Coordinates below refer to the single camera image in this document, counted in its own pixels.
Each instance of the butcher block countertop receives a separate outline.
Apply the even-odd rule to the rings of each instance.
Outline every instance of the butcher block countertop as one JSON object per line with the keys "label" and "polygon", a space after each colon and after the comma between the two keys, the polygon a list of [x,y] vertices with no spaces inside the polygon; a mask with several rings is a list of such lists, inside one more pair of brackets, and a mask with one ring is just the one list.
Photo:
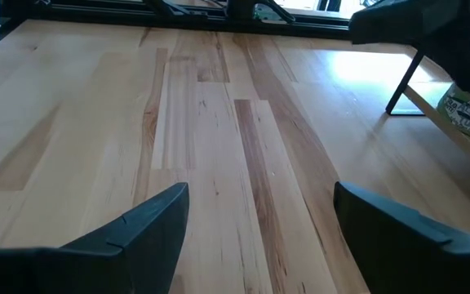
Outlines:
{"label": "butcher block countertop", "polygon": [[[337,180],[470,232],[470,158],[384,114],[412,55],[27,20],[0,42],[0,247],[61,246],[185,181],[172,293],[368,293]],[[413,80],[449,81],[428,60]]]}

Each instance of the black leg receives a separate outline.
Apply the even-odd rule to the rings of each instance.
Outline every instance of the black leg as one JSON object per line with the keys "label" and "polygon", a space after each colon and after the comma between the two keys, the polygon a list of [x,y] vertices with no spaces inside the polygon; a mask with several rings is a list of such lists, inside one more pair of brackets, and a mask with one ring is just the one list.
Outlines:
{"label": "black leg", "polygon": [[327,2],[329,0],[320,0],[320,2],[318,3],[318,10],[320,11],[325,11],[326,10],[326,7],[327,7]]}
{"label": "black leg", "polygon": [[328,11],[340,11],[340,5],[342,4],[342,0],[330,0],[327,4]]}
{"label": "black leg", "polygon": [[400,99],[400,96],[406,90],[407,84],[411,80],[411,77],[415,73],[423,57],[424,53],[422,51],[416,52],[415,58],[413,58],[413,61],[411,61],[411,64],[409,65],[409,68],[406,71],[406,74],[404,74],[404,78],[401,79],[397,90],[392,95],[388,106],[386,106],[385,108],[385,112],[387,112],[389,115],[423,115],[421,111],[416,109],[394,109],[397,105],[398,100]]}

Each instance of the black object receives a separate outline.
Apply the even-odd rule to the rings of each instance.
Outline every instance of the black object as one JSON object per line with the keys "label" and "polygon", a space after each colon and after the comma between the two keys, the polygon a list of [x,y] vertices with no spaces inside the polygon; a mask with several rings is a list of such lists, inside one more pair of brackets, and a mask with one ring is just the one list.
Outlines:
{"label": "black object", "polygon": [[349,23],[353,43],[411,43],[419,50],[389,102],[388,114],[416,67],[427,56],[440,65],[456,85],[470,91],[470,0],[382,0],[355,13]]}
{"label": "black object", "polygon": [[[271,7],[288,23],[256,20],[256,4]],[[51,0],[47,6],[38,5],[36,0],[6,0],[2,14],[26,19],[335,39],[348,39],[349,23],[344,18],[289,14],[273,0],[230,0],[225,8],[175,5],[170,0]]]}
{"label": "black object", "polygon": [[389,115],[412,115],[412,116],[424,115],[421,111],[417,109],[394,109],[401,95],[406,90],[407,85],[409,84],[409,81],[411,80],[411,77],[413,77],[413,74],[418,68],[418,65],[422,61],[423,57],[424,57],[423,51],[420,50],[416,52],[416,55],[411,61],[409,68],[407,69],[406,73],[404,74],[404,77],[401,79],[400,84],[398,84],[397,89],[392,94],[391,100],[389,100],[388,105],[385,108],[385,112],[387,114]]}
{"label": "black object", "polygon": [[330,0],[328,3],[327,3],[327,8],[326,10],[327,11],[334,11],[334,12],[338,12],[340,11],[340,5],[342,4],[342,0]]}
{"label": "black object", "polygon": [[188,205],[180,183],[61,248],[0,249],[0,293],[166,294]]}
{"label": "black object", "polygon": [[371,293],[470,294],[470,234],[354,185],[336,183],[334,200]]}

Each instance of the wood edge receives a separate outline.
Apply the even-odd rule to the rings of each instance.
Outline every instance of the wood edge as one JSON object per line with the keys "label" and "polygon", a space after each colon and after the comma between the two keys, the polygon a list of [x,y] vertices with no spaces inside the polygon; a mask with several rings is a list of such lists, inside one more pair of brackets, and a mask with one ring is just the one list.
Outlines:
{"label": "wood edge", "polygon": [[460,149],[470,155],[470,137],[464,135],[452,123],[443,118],[431,104],[429,104],[415,89],[413,89],[411,84],[407,86],[404,94],[406,94],[407,98],[422,110],[425,116],[429,118],[432,123],[443,131],[458,147],[460,147]]}

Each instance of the metal rod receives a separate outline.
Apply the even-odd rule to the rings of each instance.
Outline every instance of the metal rod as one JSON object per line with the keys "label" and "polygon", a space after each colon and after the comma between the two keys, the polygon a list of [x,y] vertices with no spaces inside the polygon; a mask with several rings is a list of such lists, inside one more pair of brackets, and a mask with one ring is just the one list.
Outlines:
{"label": "metal rod", "polygon": [[413,58],[413,61],[411,61],[411,64],[409,65],[409,68],[406,71],[406,74],[404,74],[404,77],[401,79],[400,84],[398,84],[397,89],[395,90],[394,94],[392,94],[392,97],[388,103],[388,106],[386,106],[385,108],[385,111],[389,115],[392,114],[392,110],[397,105],[397,102],[400,99],[401,94],[406,90],[407,84],[413,77],[413,74],[415,73],[416,69],[418,68],[418,65],[420,64],[424,56],[425,54],[423,53],[423,51],[418,50],[416,52],[415,58]]}

